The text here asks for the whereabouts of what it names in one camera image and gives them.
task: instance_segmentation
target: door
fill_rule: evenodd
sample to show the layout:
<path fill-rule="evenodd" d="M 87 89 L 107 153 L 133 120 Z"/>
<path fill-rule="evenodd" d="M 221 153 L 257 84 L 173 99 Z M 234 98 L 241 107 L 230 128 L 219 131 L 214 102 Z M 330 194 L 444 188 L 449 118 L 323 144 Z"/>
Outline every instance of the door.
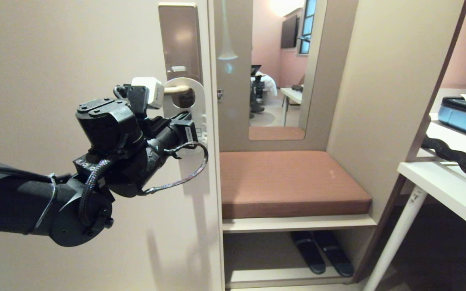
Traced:
<path fill-rule="evenodd" d="M 212 118 L 208 3 L 192 2 L 203 114 Z M 77 106 L 112 97 L 116 84 L 138 76 L 166 81 L 157 1 L 0 0 L 0 162 L 36 173 L 73 172 L 72 160 L 89 148 Z M 0 232 L 0 290 L 220 290 L 216 144 L 213 125 L 207 130 L 205 172 L 148 197 L 115 195 L 114 226 L 84 245 Z M 179 180 L 199 162 L 192 166 L 170 159 L 146 186 Z"/>

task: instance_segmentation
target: mirror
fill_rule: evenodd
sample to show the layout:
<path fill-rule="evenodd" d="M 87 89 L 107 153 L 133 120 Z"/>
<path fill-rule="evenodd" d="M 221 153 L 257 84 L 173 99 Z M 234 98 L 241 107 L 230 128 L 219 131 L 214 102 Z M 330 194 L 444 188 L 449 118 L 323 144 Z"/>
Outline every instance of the mirror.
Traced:
<path fill-rule="evenodd" d="M 319 6 L 316 0 L 253 0 L 249 140 L 305 137 L 326 10 Z"/>

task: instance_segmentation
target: seat cushion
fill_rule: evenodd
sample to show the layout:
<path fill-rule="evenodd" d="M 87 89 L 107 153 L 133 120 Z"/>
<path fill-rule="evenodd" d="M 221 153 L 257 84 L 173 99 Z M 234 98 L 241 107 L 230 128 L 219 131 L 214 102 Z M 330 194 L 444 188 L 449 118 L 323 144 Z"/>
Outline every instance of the seat cushion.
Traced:
<path fill-rule="evenodd" d="M 222 217 L 368 213 L 371 197 L 326 152 L 220 153 Z"/>

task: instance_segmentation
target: television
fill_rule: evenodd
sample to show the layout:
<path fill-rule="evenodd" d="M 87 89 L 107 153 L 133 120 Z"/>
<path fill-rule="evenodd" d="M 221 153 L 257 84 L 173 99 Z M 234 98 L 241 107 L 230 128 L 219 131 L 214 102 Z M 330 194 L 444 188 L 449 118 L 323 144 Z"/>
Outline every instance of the television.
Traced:
<path fill-rule="evenodd" d="M 282 23 L 282 44 L 281 48 L 295 48 L 298 37 L 298 15 L 293 15 Z"/>

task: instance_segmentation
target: floor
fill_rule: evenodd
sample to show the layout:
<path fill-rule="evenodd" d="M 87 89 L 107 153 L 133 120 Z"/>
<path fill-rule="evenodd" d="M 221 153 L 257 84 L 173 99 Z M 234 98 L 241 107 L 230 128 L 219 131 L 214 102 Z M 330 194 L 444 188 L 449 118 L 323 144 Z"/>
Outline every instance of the floor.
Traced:
<path fill-rule="evenodd" d="M 255 117 L 249 120 L 249 125 L 252 127 L 281 127 L 283 122 L 283 94 L 278 89 L 276 97 L 270 97 L 266 103 L 262 105 L 264 111 L 254 114 Z M 299 105 L 289 105 L 287 111 L 286 127 L 297 127 L 299 121 Z"/>
<path fill-rule="evenodd" d="M 403 207 L 396 207 L 370 259 L 369 276 Z M 360 291 L 352 285 L 235 289 L 235 291 Z M 444 205 L 424 205 L 377 291 L 466 291 L 466 221 Z"/>

